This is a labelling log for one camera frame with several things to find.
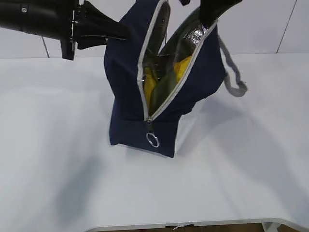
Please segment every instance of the navy blue bag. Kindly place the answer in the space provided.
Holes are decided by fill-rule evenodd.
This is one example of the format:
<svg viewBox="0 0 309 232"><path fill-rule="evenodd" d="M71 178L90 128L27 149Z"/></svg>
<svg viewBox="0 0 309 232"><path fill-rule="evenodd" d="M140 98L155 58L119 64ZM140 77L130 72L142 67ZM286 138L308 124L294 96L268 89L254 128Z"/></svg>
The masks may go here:
<svg viewBox="0 0 309 232"><path fill-rule="evenodd" d="M137 0L120 21L129 27L130 38L109 39L104 63L115 95L111 144L124 144L172 158L182 115L215 93L224 80L235 96L243 96L247 89L218 37L217 21L205 28L198 20L199 9L184 21L160 51L169 13L167 0ZM230 86L220 45L227 55L227 63L237 74L240 89ZM185 71L175 83L175 65L186 58ZM152 106L144 89L150 78L156 83L150 98Z"/></svg>

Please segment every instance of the metal ring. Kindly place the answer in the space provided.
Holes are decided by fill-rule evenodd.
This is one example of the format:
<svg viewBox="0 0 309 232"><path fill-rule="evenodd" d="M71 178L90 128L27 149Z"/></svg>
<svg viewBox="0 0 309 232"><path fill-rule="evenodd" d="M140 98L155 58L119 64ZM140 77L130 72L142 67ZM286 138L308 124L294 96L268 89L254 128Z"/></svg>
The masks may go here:
<svg viewBox="0 0 309 232"><path fill-rule="evenodd" d="M156 145L154 145L154 143L150 140L150 136L152 136L155 141L156 141ZM155 134L153 133L147 133L146 134L146 138L148 140L148 142L151 144L151 146L155 147L155 148L158 148L160 146L160 142L159 142L159 139L155 136Z"/></svg>

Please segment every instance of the black robotic arm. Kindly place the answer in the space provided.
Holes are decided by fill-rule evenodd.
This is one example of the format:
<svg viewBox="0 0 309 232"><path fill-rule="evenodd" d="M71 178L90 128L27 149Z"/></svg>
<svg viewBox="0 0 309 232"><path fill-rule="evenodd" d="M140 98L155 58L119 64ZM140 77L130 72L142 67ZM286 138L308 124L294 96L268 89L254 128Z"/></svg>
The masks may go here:
<svg viewBox="0 0 309 232"><path fill-rule="evenodd" d="M210 26L242 0L201 0L200 20ZM180 0L183 5L190 0ZM125 40L130 31L95 8L78 0L0 0L0 27L61 41L62 57L73 60L78 49L106 45L108 38Z"/></svg>

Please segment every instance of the zipper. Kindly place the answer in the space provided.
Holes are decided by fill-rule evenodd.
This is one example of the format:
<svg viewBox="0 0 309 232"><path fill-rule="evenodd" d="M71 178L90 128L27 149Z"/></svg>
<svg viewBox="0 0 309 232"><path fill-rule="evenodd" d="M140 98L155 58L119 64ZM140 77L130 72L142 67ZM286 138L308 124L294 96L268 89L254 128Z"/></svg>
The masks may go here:
<svg viewBox="0 0 309 232"><path fill-rule="evenodd" d="M183 77L181 78L180 82L176 85L176 87L173 89L173 91L171 92L171 94L165 99L165 101L162 103L162 105L160 105L160 107L157 109L156 112L154 112L154 114L151 117L148 117L148 120L150 121L154 121L157 117L159 117L165 110L166 108L172 103L172 101L175 99L175 97L177 96L177 94L179 93L179 91L182 89L182 87L184 86L185 82L188 79L188 76L192 70L192 67L195 63L195 60L197 59L197 56L199 55L199 52L204 44L205 39L210 35L210 33L214 30L214 28L216 27L218 21L215 21L213 23L213 25L211 27L209 27L206 31L206 33L204 34L203 38L201 39L201 41L199 42L199 44L197 45L197 47L195 48L193 54L192 54L192 58L190 60L190 63L188 64L188 67L186 68Z"/></svg>
<svg viewBox="0 0 309 232"><path fill-rule="evenodd" d="M158 5L157 8L155 9L154 15L158 15L159 11L161 10L161 7L163 5L164 2L167 2L167 0L161 0ZM144 111L144 121L147 124L147 133L146 133L146 138L147 141L155 148L158 148L160 146L160 141L159 139L156 137L155 133L154 133L154 129L152 127L152 122L159 117L166 109L167 107L171 104L171 102L175 99L175 97L177 96L177 94L179 93L179 91L182 89L182 87L184 86L184 83L186 82L186 80L188 79L188 76L190 74L190 71L195 63L195 60L202 48L202 45L204 44L205 39L210 35L210 33L214 30L214 28L216 27L216 25L218 24L218 20L216 20L206 31L206 33L203 35L203 38L201 39L200 43L197 45L197 47L195 48L193 54L192 54L192 58L191 61L188 65L188 67L186 68L183 77L181 78L180 82L176 85L176 87L173 89L173 91L171 92L171 94L165 99L165 101L162 103L162 105L155 111L155 113L151 116L149 116L149 112L148 112L148 105L147 105L147 100L145 97L145 93L144 93L144 88L143 88L143 67L142 67L142 62L145 56L145 51L147 49L147 45L149 43L150 40L150 36L153 32L154 26L155 26L155 22L157 20L157 17L152 18L150 26L149 26L149 30L147 32L146 38L145 38L145 42L143 44L142 47L142 52L140 54L140 58L139 58L139 64L138 64L138 78L137 78L137 84L139 87L139 91L140 91L140 96L141 96L141 100L142 100L142 105L143 105L143 111Z"/></svg>

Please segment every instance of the white table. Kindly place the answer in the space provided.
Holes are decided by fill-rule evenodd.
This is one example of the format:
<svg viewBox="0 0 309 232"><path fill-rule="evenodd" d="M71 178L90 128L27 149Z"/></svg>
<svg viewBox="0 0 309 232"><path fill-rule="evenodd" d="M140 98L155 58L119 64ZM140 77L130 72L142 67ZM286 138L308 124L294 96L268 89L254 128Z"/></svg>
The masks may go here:
<svg viewBox="0 0 309 232"><path fill-rule="evenodd" d="M309 229L309 54L237 55L174 159L111 147L101 58L0 60L0 231Z"/></svg>

